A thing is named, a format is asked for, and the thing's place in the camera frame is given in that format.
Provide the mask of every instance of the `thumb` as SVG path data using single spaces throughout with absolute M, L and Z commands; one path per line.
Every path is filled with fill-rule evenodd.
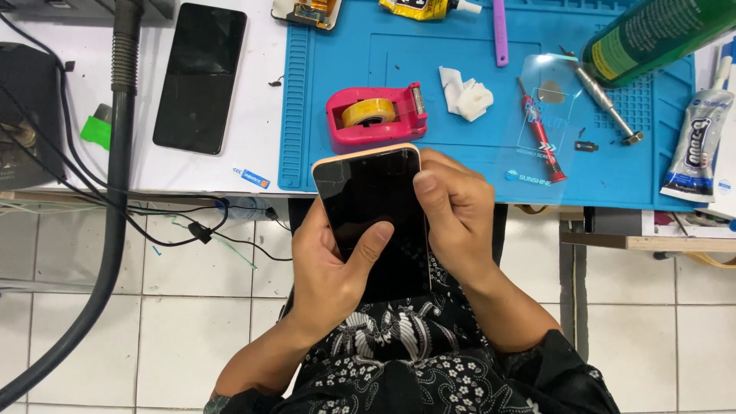
M 381 252 L 389 244 L 389 239 L 394 233 L 394 225 L 390 222 L 377 222 L 370 226 L 358 240 L 353 253 L 345 264 L 349 274 L 360 274 L 368 277 L 373 264 Z
M 425 169 L 414 176 L 414 193 L 427 215 L 430 229 L 450 231 L 459 222 L 453 213 L 447 187 L 434 171 Z

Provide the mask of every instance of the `tape dispenser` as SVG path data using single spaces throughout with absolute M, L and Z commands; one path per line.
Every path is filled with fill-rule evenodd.
M 420 83 L 407 88 L 348 88 L 327 100 L 330 146 L 336 154 L 422 138 L 427 113 Z

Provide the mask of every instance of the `red screwdriver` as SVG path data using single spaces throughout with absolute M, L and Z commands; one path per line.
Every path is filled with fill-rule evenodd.
M 550 167 L 550 182 L 558 183 L 560 181 L 567 180 L 567 177 L 559 167 L 557 158 L 555 158 L 552 151 L 550 151 L 550 142 L 547 140 L 547 133 L 545 132 L 545 127 L 542 125 L 542 118 L 539 115 L 539 111 L 534 106 L 534 98 L 530 97 L 526 93 L 524 84 L 521 83 L 521 78 L 516 77 L 516 80 L 519 82 L 519 86 L 521 87 L 521 93 L 524 94 L 521 101 L 526 121 L 531 124 L 533 134 L 537 136 L 537 141 L 542 145 L 544 153 L 547 156 L 547 165 Z

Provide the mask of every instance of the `white table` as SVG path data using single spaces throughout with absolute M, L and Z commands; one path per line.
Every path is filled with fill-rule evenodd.
M 174 23 L 165 28 L 144 27 L 138 65 L 135 102 L 135 143 L 130 188 L 142 192 L 222 192 L 294 194 L 278 188 L 281 103 L 283 87 L 268 83 L 283 75 L 286 25 L 271 17 L 272 0 L 193 0 L 216 7 L 241 10 L 248 16 L 230 120 L 218 156 L 171 150 L 153 144 L 163 78 L 174 37 Z M 112 102 L 110 61 L 112 24 L 108 27 L 19 21 L 18 26 L 56 52 L 62 61 L 76 61 L 68 73 L 72 130 L 82 160 L 100 177 L 107 171 L 107 151 L 79 139 L 79 131 L 100 103 Z M 726 42 L 728 37 L 719 40 Z M 29 43 L 0 24 L 0 40 Z M 715 47 L 696 53 L 698 88 L 710 86 Z M 267 190 L 233 171 L 248 169 L 271 180 Z M 70 182 L 82 187 L 67 172 Z M 56 183 L 43 189 L 64 189 Z

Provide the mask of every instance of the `white tube cap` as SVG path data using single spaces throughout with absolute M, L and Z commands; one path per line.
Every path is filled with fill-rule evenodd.
M 465 1 L 465 0 L 459 0 L 458 7 L 456 9 L 463 10 L 465 12 L 481 14 L 481 11 L 483 10 L 483 6 L 481 6 L 480 4 L 469 3 L 468 1 Z

